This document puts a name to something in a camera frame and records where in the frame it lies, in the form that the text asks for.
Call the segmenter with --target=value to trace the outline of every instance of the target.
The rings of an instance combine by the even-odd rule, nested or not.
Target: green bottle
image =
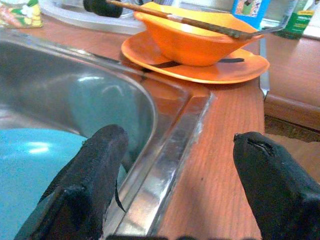
[[[318,0],[299,0],[286,27],[283,30],[276,32],[275,35],[286,39],[301,38],[315,13],[315,6],[318,2]]]

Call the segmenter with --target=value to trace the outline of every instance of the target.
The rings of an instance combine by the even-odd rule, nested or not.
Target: orange bowl
[[[248,33],[257,31],[229,13],[192,11],[154,2],[148,2],[142,6]],[[248,40],[239,40],[142,12],[135,12],[134,16],[145,24],[147,31],[165,57],[188,66],[210,66],[233,51],[263,37],[258,35]]]

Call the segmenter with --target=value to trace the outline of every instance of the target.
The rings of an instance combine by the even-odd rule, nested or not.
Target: stainless steel sink
[[[14,30],[0,30],[0,129],[49,128],[90,137],[118,124],[128,170],[109,234],[155,231],[213,96],[199,84],[122,65]]]

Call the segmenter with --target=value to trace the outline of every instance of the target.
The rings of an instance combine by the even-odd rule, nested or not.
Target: packaging
[[[0,28],[40,28],[38,0],[0,0]]]
[[[307,4],[308,2],[308,0],[298,1],[286,27],[275,33],[277,36],[287,39],[301,38],[304,30],[315,13],[315,8],[309,8]]]
[[[255,29],[260,29],[270,0],[234,0],[232,15],[250,24]]]

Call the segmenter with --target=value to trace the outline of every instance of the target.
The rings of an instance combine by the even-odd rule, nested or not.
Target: orange plate
[[[216,63],[211,66],[180,65],[163,56],[146,31],[124,41],[121,50],[128,59],[146,69],[203,84],[234,84],[249,81],[266,72],[270,66],[264,57],[243,49],[238,49],[225,57],[243,58],[243,62]]]

